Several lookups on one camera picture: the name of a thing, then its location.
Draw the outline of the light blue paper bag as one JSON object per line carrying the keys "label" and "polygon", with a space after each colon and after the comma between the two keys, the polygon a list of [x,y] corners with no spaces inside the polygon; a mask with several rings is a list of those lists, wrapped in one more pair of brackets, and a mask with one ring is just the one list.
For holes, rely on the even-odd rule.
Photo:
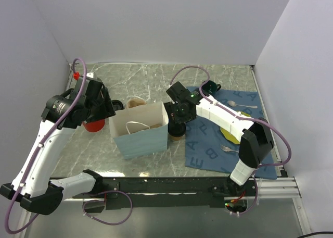
{"label": "light blue paper bag", "polygon": [[[150,128],[158,123],[163,126]],[[168,124],[163,102],[118,110],[115,116],[109,118],[111,137],[124,159],[166,150]]]}

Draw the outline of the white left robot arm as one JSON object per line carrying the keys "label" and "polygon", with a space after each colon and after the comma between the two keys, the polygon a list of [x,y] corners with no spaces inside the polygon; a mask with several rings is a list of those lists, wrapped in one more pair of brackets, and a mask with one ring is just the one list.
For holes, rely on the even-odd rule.
{"label": "white left robot arm", "polygon": [[98,197],[103,191],[103,178],[92,170],[63,179],[52,180],[50,176],[77,127],[115,114],[108,89],[100,78],[84,81],[79,77],[73,89],[50,98],[33,145],[40,150],[16,198],[20,206],[29,212],[49,215],[67,198],[83,193]]}

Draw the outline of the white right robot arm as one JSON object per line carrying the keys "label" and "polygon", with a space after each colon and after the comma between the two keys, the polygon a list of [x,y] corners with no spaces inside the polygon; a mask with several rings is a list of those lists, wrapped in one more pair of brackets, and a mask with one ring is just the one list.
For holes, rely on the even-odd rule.
{"label": "white right robot arm", "polygon": [[232,195],[240,195],[246,182],[274,147],[273,137],[265,119],[253,119],[220,104],[213,95],[216,84],[206,81],[190,91],[180,82],[169,86],[170,110],[174,123],[181,124],[205,118],[228,131],[239,142],[239,159],[227,178],[226,188]]}

